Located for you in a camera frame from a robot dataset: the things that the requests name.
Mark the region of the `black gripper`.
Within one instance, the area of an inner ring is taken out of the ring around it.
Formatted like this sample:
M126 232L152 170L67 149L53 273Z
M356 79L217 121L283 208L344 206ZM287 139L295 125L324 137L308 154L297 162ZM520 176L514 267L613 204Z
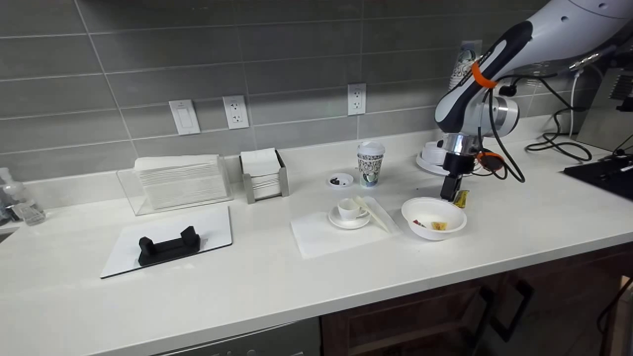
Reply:
M447 202L453 202L461 188L459 176L473 172L475 158L469 154L461 156L461 154L447 152L443 160L443 168L449 172L449 176L443 178L441 198Z

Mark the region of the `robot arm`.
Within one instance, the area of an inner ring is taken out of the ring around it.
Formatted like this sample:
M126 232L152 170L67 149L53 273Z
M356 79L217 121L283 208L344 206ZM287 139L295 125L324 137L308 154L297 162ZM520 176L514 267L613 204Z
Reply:
M617 36L631 20L633 0L550 0L528 20L508 28L435 107L447 151L441 198L457 196L461 178L475 168L484 137L504 137L518 125L518 105L494 93L502 79L520 67L619 48Z

